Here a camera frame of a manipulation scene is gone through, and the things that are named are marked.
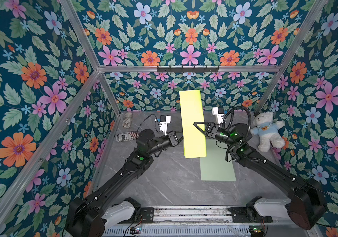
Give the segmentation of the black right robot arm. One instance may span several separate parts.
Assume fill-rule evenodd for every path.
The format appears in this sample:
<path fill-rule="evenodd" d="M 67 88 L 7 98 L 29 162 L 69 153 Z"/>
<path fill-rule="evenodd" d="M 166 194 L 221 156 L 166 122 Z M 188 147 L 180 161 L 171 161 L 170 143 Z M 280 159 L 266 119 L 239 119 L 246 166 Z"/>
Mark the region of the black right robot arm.
<path fill-rule="evenodd" d="M 279 188 L 290 199 L 286 206 L 287 215 L 302 229 L 311 230 L 326 213 L 327 203 L 321 183 L 289 173 L 250 146 L 247 143 L 252 137 L 249 125 L 237 123 L 228 130 L 214 122 L 195 122 L 193 125 L 205 137 L 227 145 L 227 162 L 237 162 Z"/>

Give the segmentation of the pale green paper sheet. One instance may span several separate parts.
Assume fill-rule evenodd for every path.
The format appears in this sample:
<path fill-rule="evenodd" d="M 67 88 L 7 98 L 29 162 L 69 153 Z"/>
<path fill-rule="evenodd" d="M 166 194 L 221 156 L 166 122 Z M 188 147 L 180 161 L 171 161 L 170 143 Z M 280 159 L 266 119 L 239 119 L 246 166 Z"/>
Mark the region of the pale green paper sheet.
<path fill-rule="evenodd" d="M 206 140 L 206 157 L 199 158 L 202 181 L 236 181 L 232 163 L 225 160 L 225 150 L 214 140 Z"/>

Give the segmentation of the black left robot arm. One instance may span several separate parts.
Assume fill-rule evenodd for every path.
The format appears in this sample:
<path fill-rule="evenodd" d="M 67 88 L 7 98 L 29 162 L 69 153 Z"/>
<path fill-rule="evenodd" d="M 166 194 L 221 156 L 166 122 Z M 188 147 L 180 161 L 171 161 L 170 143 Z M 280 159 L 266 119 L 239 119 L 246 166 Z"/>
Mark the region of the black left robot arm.
<path fill-rule="evenodd" d="M 175 147 L 184 137 L 176 131 L 156 137 L 151 129 L 139 133 L 134 148 L 122 168 L 103 186 L 82 199 L 75 198 L 69 205 L 65 230 L 73 237 L 100 237 L 110 219 L 104 218 L 113 200 L 134 180 L 142 176 L 161 152 Z"/>

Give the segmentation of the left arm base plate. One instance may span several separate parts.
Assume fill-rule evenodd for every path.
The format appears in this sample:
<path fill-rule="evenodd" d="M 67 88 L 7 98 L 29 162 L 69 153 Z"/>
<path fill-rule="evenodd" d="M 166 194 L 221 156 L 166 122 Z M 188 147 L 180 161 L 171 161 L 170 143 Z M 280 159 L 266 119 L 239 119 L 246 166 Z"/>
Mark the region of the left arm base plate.
<path fill-rule="evenodd" d="M 130 224 L 132 221 L 134 223 L 153 223 L 154 222 L 154 211 L 153 207 L 142 207 L 139 210 L 134 211 L 132 217 L 120 222 L 120 224 Z"/>

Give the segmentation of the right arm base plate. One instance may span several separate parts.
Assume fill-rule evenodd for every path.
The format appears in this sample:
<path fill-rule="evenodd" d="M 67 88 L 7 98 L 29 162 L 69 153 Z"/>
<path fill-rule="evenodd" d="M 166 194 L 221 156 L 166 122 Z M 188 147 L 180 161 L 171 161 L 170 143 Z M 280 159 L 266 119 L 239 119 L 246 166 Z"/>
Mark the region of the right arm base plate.
<path fill-rule="evenodd" d="M 270 216 L 262 217 L 252 207 L 232 206 L 228 208 L 235 223 L 272 223 Z"/>

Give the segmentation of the bright lime green paper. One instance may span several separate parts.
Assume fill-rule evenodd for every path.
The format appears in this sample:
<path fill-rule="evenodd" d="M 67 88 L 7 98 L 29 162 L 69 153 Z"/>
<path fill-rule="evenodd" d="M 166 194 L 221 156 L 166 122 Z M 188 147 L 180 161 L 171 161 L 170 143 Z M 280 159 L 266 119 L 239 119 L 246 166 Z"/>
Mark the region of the bright lime green paper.
<path fill-rule="evenodd" d="M 204 111 L 201 92 L 199 90 L 184 90 L 179 93 L 180 112 L 183 130 L 184 157 L 187 159 L 206 156 L 206 139 L 201 129 L 194 126 L 195 122 L 204 122 Z"/>

